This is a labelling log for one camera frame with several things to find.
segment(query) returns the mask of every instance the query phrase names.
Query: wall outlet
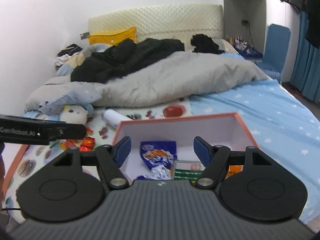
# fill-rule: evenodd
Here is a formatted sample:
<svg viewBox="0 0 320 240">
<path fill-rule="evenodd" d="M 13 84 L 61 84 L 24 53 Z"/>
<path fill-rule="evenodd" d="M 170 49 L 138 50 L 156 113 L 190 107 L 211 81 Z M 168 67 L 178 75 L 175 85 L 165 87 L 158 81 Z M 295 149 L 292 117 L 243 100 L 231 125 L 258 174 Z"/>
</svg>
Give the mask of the wall outlet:
<svg viewBox="0 0 320 240">
<path fill-rule="evenodd" d="M 249 22 L 247 20 L 241 20 L 241 25 L 248 26 Z"/>
</svg>

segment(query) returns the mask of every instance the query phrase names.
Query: yellow pillow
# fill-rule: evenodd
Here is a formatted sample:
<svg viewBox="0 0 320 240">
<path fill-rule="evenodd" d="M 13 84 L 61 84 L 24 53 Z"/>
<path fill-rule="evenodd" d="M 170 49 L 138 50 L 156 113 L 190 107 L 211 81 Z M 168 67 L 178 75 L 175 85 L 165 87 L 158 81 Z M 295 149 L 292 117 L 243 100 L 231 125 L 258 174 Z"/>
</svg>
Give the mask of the yellow pillow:
<svg viewBox="0 0 320 240">
<path fill-rule="evenodd" d="M 118 45 L 121 41 L 131 39 L 136 42 L 136 27 L 127 30 L 100 31 L 88 36 L 90 45 L 95 43 L 105 43 L 108 45 Z"/>
</svg>

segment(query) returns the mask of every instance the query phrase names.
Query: stuffed toy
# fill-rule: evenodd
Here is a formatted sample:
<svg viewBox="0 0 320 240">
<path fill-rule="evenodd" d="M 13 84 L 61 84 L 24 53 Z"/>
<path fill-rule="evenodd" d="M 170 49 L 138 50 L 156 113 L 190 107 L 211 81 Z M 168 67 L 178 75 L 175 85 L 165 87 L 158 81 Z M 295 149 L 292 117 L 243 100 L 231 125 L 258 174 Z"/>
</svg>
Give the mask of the stuffed toy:
<svg viewBox="0 0 320 240">
<path fill-rule="evenodd" d="M 60 113 L 60 121 L 85 125 L 88 116 L 92 114 L 93 107 L 90 104 L 83 106 L 64 106 L 63 111 Z"/>
</svg>

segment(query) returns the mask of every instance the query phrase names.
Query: headboard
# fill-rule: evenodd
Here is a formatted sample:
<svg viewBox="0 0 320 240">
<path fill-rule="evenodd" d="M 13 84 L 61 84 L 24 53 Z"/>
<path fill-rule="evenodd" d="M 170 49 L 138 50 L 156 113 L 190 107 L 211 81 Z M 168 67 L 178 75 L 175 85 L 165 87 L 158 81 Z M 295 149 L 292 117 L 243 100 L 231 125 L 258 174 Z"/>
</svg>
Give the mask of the headboard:
<svg viewBox="0 0 320 240">
<path fill-rule="evenodd" d="M 136 41 L 146 38 L 177 38 L 190 43 L 192 35 L 203 33 L 223 38 L 224 21 L 221 5 L 170 4 L 155 5 L 108 13 L 90 18 L 90 33 L 127 29 L 136 26 Z"/>
</svg>

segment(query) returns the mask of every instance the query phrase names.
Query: red candy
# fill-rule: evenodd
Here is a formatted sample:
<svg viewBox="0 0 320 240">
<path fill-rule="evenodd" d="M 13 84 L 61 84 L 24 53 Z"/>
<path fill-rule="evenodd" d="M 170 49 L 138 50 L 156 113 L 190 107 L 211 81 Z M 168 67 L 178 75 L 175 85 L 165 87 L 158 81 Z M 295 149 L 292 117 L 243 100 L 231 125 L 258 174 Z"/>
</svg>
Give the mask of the red candy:
<svg viewBox="0 0 320 240">
<path fill-rule="evenodd" d="M 178 117 L 183 115 L 183 108 L 182 106 L 168 106 L 162 111 L 164 117 Z"/>
<path fill-rule="evenodd" d="M 91 149 L 85 146 L 80 146 L 80 152 L 90 152 Z"/>
<path fill-rule="evenodd" d="M 73 146 L 76 146 L 75 143 L 73 142 L 73 140 L 65 140 L 60 143 L 60 147 L 63 150 L 66 150 L 66 149 L 73 147 Z"/>
<path fill-rule="evenodd" d="M 80 152 L 89 152 L 92 151 L 94 148 L 94 145 L 96 143 L 95 138 L 86 136 L 84 137 L 81 145 L 80 145 Z"/>
<path fill-rule="evenodd" d="M 151 113 L 152 113 L 152 111 L 151 111 L 151 110 L 147 111 L 147 113 L 146 113 L 146 117 L 149 117 L 149 116 L 151 115 Z"/>
<path fill-rule="evenodd" d="M 90 128 L 86 127 L 85 129 L 87 130 L 87 135 L 93 134 L 93 130 L 91 130 Z"/>
</svg>

